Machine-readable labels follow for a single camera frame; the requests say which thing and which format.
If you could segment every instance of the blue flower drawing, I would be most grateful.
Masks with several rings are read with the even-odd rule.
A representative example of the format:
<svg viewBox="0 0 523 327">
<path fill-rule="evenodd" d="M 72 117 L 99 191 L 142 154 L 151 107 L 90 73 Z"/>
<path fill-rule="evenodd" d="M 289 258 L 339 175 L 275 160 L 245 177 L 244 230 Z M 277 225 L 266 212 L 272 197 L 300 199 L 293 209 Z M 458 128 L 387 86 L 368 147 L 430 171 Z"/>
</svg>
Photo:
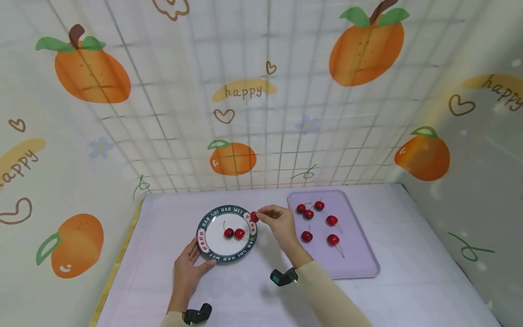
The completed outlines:
<svg viewBox="0 0 523 327">
<path fill-rule="evenodd" d="M 98 158 L 101 156 L 104 159 L 107 159 L 107 151 L 111 150 L 115 145 L 107 141 L 105 137 L 101 137 L 98 141 L 91 141 L 89 143 L 93 151 L 89 155 L 91 158 Z"/>
<path fill-rule="evenodd" d="M 309 116 L 304 116 L 302 121 L 296 124 L 296 128 L 300 130 L 302 135 L 307 135 L 309 132 L 317 132 L 320 128 L 320 118 L 311 119 Z"/>
</svg>

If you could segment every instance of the person's right hand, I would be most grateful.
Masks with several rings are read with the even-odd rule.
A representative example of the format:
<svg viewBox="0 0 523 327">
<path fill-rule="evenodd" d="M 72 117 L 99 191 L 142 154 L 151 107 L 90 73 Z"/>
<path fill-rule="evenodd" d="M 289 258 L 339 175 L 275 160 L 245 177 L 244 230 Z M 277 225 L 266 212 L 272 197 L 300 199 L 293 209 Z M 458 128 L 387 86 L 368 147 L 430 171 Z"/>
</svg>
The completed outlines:
<svg viewBox="0 0 523 327">
<path fill-rule="evenodd" d="M 286 252 L 289 248 L 300 245 L 296 236 L 296 227 L 294 226 L 294 216 L 292 211 L 271 205 L 260 208 L 256 216 L 265 224 L 269 225 L 280 249 Z"/>
</svg>

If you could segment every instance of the black clip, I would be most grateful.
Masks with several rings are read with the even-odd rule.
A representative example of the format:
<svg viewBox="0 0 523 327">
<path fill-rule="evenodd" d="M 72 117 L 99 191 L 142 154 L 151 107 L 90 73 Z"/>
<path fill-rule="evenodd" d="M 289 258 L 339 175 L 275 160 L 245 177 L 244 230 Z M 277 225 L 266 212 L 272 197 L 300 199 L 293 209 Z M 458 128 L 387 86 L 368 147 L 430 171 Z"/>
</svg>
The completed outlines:
<svg viewBox="0 0 523 327">
<path fill-rule="evenodd" d="M 279 270 L 274 269 L 270 274 L 270 280 L 278 286 L 284 286 L 298 280 L 298 274 L 294 268 L 287 270 L 285 274 L 282 274 Z"/>
<path fill-rule="evenodd" d="M 189 309 L 184 314 L 184 322 L 189 326 L 194 323 L 200 323 L 207 320 L 211 316 L 212 306 L 204 303 L 200 310 Z"/>
</svg>

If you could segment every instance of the hand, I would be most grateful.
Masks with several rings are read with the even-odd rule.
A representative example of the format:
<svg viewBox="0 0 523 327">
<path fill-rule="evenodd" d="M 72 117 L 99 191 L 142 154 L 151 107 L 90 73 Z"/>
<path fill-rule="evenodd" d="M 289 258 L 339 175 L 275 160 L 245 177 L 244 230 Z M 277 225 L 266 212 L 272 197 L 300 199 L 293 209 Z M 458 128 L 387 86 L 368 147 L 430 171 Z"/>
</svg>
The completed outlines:
<svg viewBox="0 0 523 327">
<path fill-rule="evenodd" d="M 289 258 L 292 266 L 299 269 L 313 261 L 311 255 L 302 247 L 296 236 L 292 211 L 276 205 L 260 208 L 256 216 L 269 225 L 280 249 Z"/>
<path fill-rule="evenodd" d="M 280 249 L 284 252 L 290 247 L 300 245 L 296 236 L 292 211 L 276 205 L 260 208 L 256 216 L 269 225 Z"/>
<path fill-rule="evenodd" d="M 174 261 L 174 288 L 169 303 L 169 311 L 185 312 L 189 300 L 196 290 L 201 276 L 216 265 L 216 260 L 209 260 L 199 266 L 194 263 L 200 256 L 196 238 L 185 247 L 178 259 Z"/>
</svg>

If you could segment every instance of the white plate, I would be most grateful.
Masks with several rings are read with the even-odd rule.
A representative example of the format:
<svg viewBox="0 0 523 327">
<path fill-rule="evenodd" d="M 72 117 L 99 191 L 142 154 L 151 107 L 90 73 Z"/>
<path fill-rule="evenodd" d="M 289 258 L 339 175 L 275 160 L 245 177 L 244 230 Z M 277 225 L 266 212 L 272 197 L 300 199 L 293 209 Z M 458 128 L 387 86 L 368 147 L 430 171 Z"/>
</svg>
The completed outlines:
<svg viewBox="0 0 523 327">
<path fill-rule="evenodd" d="M 245 236 L 238 240 L 224 236 L 224 231 L 241 228 Z M 198 247 L 203 256 L 215 259 L 218 263 L 235 262 L 243 258 L 253 248 L 258 237 L 256 223 L 244 208 L 225 205 L 209 211 L 198 224 L 196 232 Z"/>
</svg>

